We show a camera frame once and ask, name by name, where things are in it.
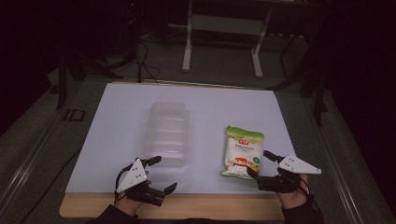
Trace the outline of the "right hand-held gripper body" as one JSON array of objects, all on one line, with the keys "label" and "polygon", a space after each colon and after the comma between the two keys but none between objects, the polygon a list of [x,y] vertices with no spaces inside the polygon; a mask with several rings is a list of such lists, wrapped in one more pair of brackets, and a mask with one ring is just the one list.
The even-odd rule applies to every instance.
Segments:
[{"label": "right hand-held gripper body", "polygon": [[278,164],[278,175],[259,176],[257,184],[259,190],[278,193],[291,193],[300,187],[300,174],[320,175],[321,170],[310,163],[303,161],[293,155],[282,157]]}]

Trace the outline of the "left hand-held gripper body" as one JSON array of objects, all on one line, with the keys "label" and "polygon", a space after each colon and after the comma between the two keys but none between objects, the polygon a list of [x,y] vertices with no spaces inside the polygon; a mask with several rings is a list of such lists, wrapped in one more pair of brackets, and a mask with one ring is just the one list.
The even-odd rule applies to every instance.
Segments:
[{"label": "left hand-held gripper body", "polygon": [[146,161],[147,159],[137,158],[133,164],[120,171],[116,178],[116,199],[121,192],[124,192],[131,200],[156,206],[162,205],[165,194],[149,186]]}]

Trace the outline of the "green and white snack packet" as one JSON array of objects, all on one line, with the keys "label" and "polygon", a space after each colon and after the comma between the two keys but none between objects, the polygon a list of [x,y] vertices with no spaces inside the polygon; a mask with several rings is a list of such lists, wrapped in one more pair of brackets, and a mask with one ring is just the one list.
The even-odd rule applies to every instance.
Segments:
[{"label": "green and white snack packet", "polygon": [[264,134],[234,126],[228,126],[225,132],[225,170],[222,174],[250,179],[248,168],[257,173],[261,169]]}]

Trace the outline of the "clear plastic container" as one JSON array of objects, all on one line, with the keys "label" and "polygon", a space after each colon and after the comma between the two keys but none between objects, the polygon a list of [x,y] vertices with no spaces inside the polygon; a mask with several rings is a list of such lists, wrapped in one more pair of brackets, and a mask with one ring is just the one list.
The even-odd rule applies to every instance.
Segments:
[{"label": "clear plastic container", "polygon": [[182,103],[156,102],[151,105],[143,153],[161,156],[160,166],[182,167],[189,152],[189,112]]}]

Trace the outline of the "person's left hand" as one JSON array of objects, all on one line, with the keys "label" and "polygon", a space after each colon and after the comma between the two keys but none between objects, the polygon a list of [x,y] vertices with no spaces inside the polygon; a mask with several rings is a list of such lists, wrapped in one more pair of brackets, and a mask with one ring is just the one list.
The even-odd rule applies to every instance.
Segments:
[{"label": "person's left hand", "polygon": [[142,205],[142,202],[129,199],[124,192],[121,192],[114,202],[116,208],[131,217],[136,214]]}]

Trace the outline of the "person's right hand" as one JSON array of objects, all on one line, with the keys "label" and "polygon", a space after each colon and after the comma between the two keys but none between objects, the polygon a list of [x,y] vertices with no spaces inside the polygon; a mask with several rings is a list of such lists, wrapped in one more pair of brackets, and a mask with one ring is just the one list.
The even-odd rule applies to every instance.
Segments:
[{"label": "person's right hand", "polygon": [[283,209],[298,207],[307,202],[306,194],[308,193],[308,175],[300,174],[300,187],[291,193],[278,193],[276,196],[280,200]]}]

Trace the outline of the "white table mat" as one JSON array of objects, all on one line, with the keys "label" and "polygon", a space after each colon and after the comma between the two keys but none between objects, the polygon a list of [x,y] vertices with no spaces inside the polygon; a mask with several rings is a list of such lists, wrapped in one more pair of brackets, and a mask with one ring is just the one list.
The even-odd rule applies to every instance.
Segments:
[{"label": "white table mat", "polygon": [[149,110],[157,102],[182,103],[190,116],[185,165],[168,168],[158,163],[149,169],[148,177],[158,189],[176,184],[179,193],[257,193],[255,182],[221,173],[228,126],[263,133],[264,148],[276,155],[294,151],[278,101],[270,91],[110,83],[67,192],[114,191],[120,170],[143,155]]}]

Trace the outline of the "black chair legs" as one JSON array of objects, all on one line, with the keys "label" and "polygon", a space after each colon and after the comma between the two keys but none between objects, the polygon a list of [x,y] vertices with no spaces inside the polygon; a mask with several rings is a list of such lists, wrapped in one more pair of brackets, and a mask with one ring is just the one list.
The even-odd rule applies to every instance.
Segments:
[{"label": "black chair legs", "polygon": [[301,35],[291,35],[282,39],[285,41],[279,52],[279,66],[284,80],[268,87],[271,91],[280,91],[289,86],[302,82],[306,74],[303,70],[305,54],[308,44]]}]

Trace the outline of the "metal floor rail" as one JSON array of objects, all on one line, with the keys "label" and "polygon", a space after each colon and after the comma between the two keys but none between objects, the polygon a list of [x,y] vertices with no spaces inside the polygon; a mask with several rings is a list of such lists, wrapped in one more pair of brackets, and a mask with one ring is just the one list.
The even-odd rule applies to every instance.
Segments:
[{"label": "metal floor rail", "polygon": [[314,130],[317,132],[319,142],[322,145],[321,153],[327,163],[329,169],[328,174],[332,176],[332,182],[335,185],[337,194],[342,203],[342,208],[345,210],[349,224],[363,224],[361,213],[356,205],[356,201],[353,198],[352,191],[347,183],[346,173],[350,172],[351,169],[347,168],[345,171],[342,169],[343,161],[347,159],[345,155],[341,155],[341,160],[337,159],[338,149],[344,152],[345,148],[341,146],[341,140],[338,133],[331,133],[329,126],[322,125],[318,126],[318,122],[315,119],[313,106],[314,103],[311,100],[304,100],[305,109],[309,115],[311,123],[314,125]]},{"label": "metal floor rail", "polygon": [[18,196],[25,182],[32,173],[37,157],[40,155],[53,129],[62,119],[63,115],[63,109],[56,109],[54,114],[50,116],[50,120],[46,124],[43,132],[39,135],[33,144],[33,147],[28,151],[26,158],[23,160],[21,165],[12,176],[10,182],[7,184],[7,187],[0,196],[0,220],[7,215],[7,212],[14,203],[15,198]]}]

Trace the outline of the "white metal frame table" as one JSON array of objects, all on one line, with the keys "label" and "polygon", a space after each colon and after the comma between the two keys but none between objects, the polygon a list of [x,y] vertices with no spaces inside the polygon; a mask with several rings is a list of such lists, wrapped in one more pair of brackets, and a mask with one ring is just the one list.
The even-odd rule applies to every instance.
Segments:
[{"label": "white metal frame table", "polygon": [[274,9],[272,7],[269,7],[264,13],[264,19],[260,21],[255,21],[248,19],[195,14],[192,12],[192,6],[193,0],[189,0],[187,16],[187,38],[186,47],[184,50],[182,70],[184,72],[189,72],[191,69],[191,37],[193,30],[240,35],[255,35],[258,37],[258,41],[255,47],[250,50],[251,60],[253,63],[255,77],[263,78],[263,71],[259,53]]}]

